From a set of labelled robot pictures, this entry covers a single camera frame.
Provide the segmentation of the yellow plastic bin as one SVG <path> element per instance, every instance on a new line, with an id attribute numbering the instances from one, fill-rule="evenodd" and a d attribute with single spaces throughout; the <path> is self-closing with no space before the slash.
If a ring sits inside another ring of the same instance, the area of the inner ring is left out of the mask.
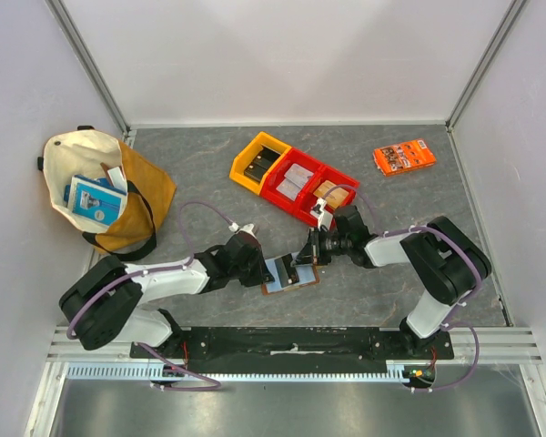
<path id="1" fill-rule="evenodd" d="M 229 178 L 259 195 L 269 174 L 291 149 L 289 144 L 261 131 L 234 158 Z"/>

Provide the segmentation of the aluminium frame rail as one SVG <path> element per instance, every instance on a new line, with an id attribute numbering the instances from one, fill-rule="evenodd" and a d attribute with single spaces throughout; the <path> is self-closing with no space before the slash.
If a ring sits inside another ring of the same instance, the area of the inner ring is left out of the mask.
<path id="1" fill-rule="evenodd" d="M 528 328 L 454 328 L 450 335 L 454 358 L 449 361 L 376 360 L 369 355 L 333 355 L 321 352 L 288 352 L 272 356 L 233 355 L 210 361 L 169 359 L 152 355 L 128 341 L 114 341 L 96 351 L 85 351 L 69 340 L 64 328 L 56 329 L 47 359 L 63 366 L 74 380 L 152 381 L 161 384 L 206 378 L 229 381 L 361 381 L 407 383 L 412 377 L 432 380 L 444 367 L 467 371 L 473 365 L 531 365 L 541 363 L 536 341 Z"/>

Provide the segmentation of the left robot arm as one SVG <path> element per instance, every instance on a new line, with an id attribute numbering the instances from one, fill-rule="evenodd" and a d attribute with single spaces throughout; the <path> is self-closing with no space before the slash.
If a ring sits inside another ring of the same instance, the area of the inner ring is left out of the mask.
<path id="1" fill-rule="evenodd" d="M 234 280 L 246 288 L 274 280 L 250 226 L 223 245 L 179 261 L 139 265 L 108 256 L 60 298 L 60 310 L 69 322 L 66 336 L 86 351 L 123 340 L 144 342 L 160 356 L 173 357 L 182 346 L 175 321 L 166 310 L 144 307 L 169 297 L 221 290 Z"/>

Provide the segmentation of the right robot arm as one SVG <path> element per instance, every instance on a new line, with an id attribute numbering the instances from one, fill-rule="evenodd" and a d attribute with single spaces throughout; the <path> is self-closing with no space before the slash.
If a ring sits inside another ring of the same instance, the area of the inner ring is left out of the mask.
<path id="1" fill-rule="evenodd" d="M 489 258 L 450 219 L 440 216 L 425 226 L 372 233 L 354 205 L 333 213 L 315 207 L 318 225 L 308 231 L 296 266 L 328 265 L 347 256 L 358 267 L 377 269 L 409 264 L 424 286 L 417 305 L 399 325 L 400 351 L 416 359 L 448 323 L 448 318 L 492 273 Z"/>

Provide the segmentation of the black card stack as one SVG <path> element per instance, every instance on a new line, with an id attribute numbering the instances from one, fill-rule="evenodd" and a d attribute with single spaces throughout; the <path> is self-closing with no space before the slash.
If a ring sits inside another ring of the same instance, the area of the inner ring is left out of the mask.
<path id="1" fill-rule="evenodd" d="M 259 152 L 246 166 L 243 174 L 249 179 L 259 183 L 278 158 L 280 158 L 280 154 L 277 151 L 262 146 Z"/>

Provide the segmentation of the white and tan tote bag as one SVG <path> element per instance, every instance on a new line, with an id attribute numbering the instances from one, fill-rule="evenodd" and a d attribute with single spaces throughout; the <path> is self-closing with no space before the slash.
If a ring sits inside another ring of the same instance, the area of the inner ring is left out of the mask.
<path id="1" fill-rule="evenodd" d="M 156 248 L 157 232 L 167 217 L 177 186 L 166 171 L 123 141 L 81 126 L 49 138 L 37 159 L 37 168 L 44 176 L 52 208 L 95 249 L 123 261 L 136 261 Z M 112 225 L 100 225 L 67 208 L 74 175 L 127 193 L 125 209 Z"/>

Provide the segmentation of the blue and white booklet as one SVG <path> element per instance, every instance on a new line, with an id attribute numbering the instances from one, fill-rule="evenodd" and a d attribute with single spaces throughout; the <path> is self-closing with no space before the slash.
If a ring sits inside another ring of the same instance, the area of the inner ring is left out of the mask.
<path id="1" fill-rule="evenodd" d="M 127 193 L 98 180 L 74 175 L 67 196 L 67 208 L 75 215 L 104 226 L 112 225 L 123 213 Z"/>

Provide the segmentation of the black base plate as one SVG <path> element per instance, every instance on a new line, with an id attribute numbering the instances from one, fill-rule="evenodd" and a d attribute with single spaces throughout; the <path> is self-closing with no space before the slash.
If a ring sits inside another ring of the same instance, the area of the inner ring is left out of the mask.
<path id="1" fill-rule="evenodd" d="M 371 359 L 395 361 L 454 358 L 448 332 L 413 341 L 406 332 L 376 327 L 192 327 L 181 329 L 155 350 L 169 359 L 199 362 L 239 354 L 253 358 L 288 352 L 367 354 Z"/>

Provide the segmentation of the orange printed box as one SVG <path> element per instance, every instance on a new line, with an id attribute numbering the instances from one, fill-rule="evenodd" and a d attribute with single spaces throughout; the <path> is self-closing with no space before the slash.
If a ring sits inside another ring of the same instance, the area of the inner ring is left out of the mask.
<path id="1" fill-rule="evenodd" d="M 436 157 L 422 138 L 376 148 L 372 156 L 385 177 L 410 173 L 437 163 Z"/>

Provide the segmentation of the black credit card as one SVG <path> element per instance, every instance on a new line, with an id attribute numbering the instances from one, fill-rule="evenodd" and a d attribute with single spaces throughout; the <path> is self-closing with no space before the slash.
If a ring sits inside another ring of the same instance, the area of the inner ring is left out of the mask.
<path id="1" fill-rule="evenodd" d="M 293 259 L 291 253 L 274 259 L 274 265 L 278 273 L 278 281 L 282 289 L 291 288 L 299 284 L 297 269 L 291 265 Z"/>

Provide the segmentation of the silver card stack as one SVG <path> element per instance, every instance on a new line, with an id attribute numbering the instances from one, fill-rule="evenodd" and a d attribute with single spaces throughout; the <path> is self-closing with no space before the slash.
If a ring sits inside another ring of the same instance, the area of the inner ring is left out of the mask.
<path id="1" fill-rule="evenodd" d="M 312 171 L 297 163 L 292 164 L 276 187 L 276 191 L 291 201 L 295 201 L 301 189 L 306 186 L 312 176 Z"/>

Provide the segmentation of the brown leather card holder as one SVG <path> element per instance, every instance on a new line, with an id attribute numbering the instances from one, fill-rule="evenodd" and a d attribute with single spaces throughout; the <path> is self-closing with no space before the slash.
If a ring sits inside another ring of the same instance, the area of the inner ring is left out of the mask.
<path id="1" fill-rule="evenodd" d="M 310 264 L 298 265 L 296 263 L 297 255 L 297 252 L 293 252 L 265 260 L 266 267 L 273 280 L 261 286 L 263 295 L 275 295 L 319 283 L 316 268 Z"/>

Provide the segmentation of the red bin with gold cards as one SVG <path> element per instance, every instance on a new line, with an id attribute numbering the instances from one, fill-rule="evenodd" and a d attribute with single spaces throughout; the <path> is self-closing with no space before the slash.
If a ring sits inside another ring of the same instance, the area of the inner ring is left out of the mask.
<path id="1" fill-rule="evenodd" d="M 317 219 L 311 210 L 318 200 L 324 198 L 326 210 L 333 213 L 341 206 L 350 204 L 356 197 L 352 188 L 358 188 L 359 182 L 335 168 L 321 166 L 317 169 L 295 200 L 295 217 L 309 226 L 315 226 Z"/>

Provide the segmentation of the red bin with silver cards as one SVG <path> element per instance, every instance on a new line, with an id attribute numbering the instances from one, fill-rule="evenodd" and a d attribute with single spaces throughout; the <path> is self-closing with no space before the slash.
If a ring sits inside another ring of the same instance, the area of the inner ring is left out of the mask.
<path id="1" fill-rule="evenodd" d="M 267 175 L 260 196 L 294 215 L 300 195 L 305 193 L 306 185 L 321 169 L 321 161 L 293 147 Z"/>

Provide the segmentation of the gold card stack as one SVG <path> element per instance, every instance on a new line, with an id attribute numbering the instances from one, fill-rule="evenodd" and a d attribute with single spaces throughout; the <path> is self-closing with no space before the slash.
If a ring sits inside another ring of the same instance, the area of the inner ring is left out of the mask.
<path id="1" fill-rule="evenodd" d="M 336 209 L 344 203 L 349 192 L 344 188 L 336 188 L 336 185 L 330 180 L 324 180 L 313 194 L 317 198 L 324 198 L 331 208 Z"/>

